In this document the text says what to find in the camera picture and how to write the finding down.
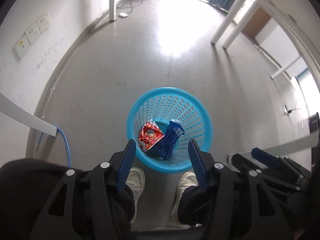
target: tiled floor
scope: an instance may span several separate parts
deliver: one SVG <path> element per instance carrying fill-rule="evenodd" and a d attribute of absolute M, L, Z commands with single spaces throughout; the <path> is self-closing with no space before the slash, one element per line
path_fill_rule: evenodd
<path fill-rule="evenodd" d="M 164 86 L 184 89 L 206 107 L 214 128 L 210 153 L 217 161 L 305 134 L 298 111 L 284 114 L 284 104 L 295 103 L 292 86 L 282 75 L 271 80 L 276 68 L 249 39 L 240 34 L 223 50 L 230 25 L 216 46 L 210 43 L 224 17 L 199 0 L 143 0 L 127 18 L 84 41 L 43 114 L 67 135 L 73 166 L 89 170 L 123 150 L 131 106 L 143 93 Z M 62 138 L 44 137 L 35 156 L 65 165 Z M 134 165 L 144 169 L 146 188 L 133 229 L 168 226 L 181 174 L 161 174 L 139 160 Z"/>

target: power cord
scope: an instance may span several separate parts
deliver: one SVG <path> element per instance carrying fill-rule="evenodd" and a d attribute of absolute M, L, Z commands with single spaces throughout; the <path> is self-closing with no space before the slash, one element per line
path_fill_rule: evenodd
<path fill-rule="evenodd" d="M 292 113 L 292 111 L 295 111 L 295 110 L 302 110 L 302 109 L 305 109 L 305 108 L 307 108 L 306 106 L 305 107 L 302 107 L 302 108 L 297 108 L 297 102 L 298 102 L 298 99 L 296 100 L 296 103 L 295 103 L 295 105 L 294 105 L 294 108 L 293 109 L 290 109 L 290 110 L 288 110 L 287 109 L 287 106 L 286 105 L 284 105 L 284 107 L 285 107 L 285 109 L 287 110 L 286 111 L 286 114 L 291 114 Z"/>
<path fill-rule="evenodd" d="M 66 145 L 66 150 L 67 150 L 67 157 L 68 157 L 68 167 L 71 167 L 71 153 L 70 153 L 70 148 L 69 148 L 69 144 L 68 144 L 68 140 L 67 140 L 67 137 L 66 135 L 63 133 L 63 131 L 57 127 L 57 133 L 61 133 L 62 137 L 63 137 L 63 140 L 65 142 L 65 145 Z M 37 142 L 37 147 L 36 147 L 36 151 L 38 150 L 39 148 L 39 144 L 41 142 L 41 139 L 43 137 L 43 132 L 40 134 L 40 137 L 38 139 L 38 142 Z"/>
<path fill-rule="evenodd" d="M 118 6 L 117 8 L 118 8 L 118 9 L 131 9 L 131 11 L 127 13 L 127 14 L 130 14 L 130 13 L 132 13 L 133 8 L 138 7 L 138 6 L 140 6 L 140 5 L 143 4 L 143 0 L 141 0 L 141 3 L 140 3 L 140 4 L 137 4 L 137 5 L 132 5 L 132 1 L 133 1 L 133 0 L 131 0 L 130 3 L 129 3 L 130 6 Z"/>

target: blue cable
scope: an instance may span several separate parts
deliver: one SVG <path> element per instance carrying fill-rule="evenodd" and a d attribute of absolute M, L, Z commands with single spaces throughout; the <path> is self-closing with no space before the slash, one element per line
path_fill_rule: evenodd
<path fill-rule="evenodd" d="M 66 144 L 66 150 L 67 150 L 67 154 L 68 154 L 68 167 L 71 167 L 71 153 L 70 153 L 70 148 L 69 148 L 67 137 L 59 127 L 57 127 L 57 133 L 58 132 L 62 134 L 64 142 Z M 38 150 L 38 147 L 39 147 L 40 141 L 42 139 L 42 136 L 43 136 L 43 132 L 40 134 L 40 137 L 38 139 L 37 146 L 36 146 L 36 151 Z"/>
<path fill-rule="evenodd" d="M 59 127 L 57 127 L 57 131 L 61 133 L 63 136 L 64 142 L 66 144 L 67 154 L 68 154 L 68 167 L 71 167 L 71 154 L 70 154 L 70 148 L 69 148 L 67 137 Z"/>

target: screw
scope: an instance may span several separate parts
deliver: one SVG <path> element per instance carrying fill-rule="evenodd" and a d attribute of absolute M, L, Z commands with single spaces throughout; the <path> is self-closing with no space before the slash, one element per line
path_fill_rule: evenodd
<path fill-rule="evenodd" d="M 256 177 L 258 175 L 258 173 L 254 170 L 249 171 L 249 175 L 252 177 Z"/>
<path fill-rule="evenodd" d="M 215 163 L 214 164 L 214 167 L 216 168 L 216 169 L 223 169 L 223 164 L 222 163 Z"/>
<path fill-rule="evenodd" d="M 104 169 L 107 168 L 107 167 L 109 167 L 109 166 L 110 166 L 110 163 L 109 163 L 109 162 L 103 162 L 103 163 L 100 164 L 100 167 L 101 167 L 101 168 L 104 168 Z"/>
<path fill-rule="evenodd" d="M 72 176 L 73 174 L 75 174 L 75 170 L 67 170 L 66 174 L 67 176 Z"/>

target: white sneaker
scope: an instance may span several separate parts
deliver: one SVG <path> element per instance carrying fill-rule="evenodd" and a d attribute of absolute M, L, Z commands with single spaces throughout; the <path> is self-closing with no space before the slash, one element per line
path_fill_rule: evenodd
<path fill-rule="evenodd" d="M 178 225 L 182 225 L 178 220 L 178 206 L 180 203 L 182 193 L 187 187 L 198 186 L 198 185 L 199 184 L 198 184 L 196 175 L 191 171 L 188 171 L 185 174 L 183 174 L 181 179 L 179 180 L 179 183 L 177 185 L 176 202 L 174 203 L 174 206 L 170 215 L 173 221 Z"/>
<path fill-rule="evenodd" d="M 145 182 L 146 179 L 142 169 L 135 167 L 130 169 L 126 184 L 130 187 L 130 189 L 133 192 L 135 205 L 134 217 L 132 218 L 130 223 L 133 223 L 136 220 L 138 201 L 144 190 Z"/>

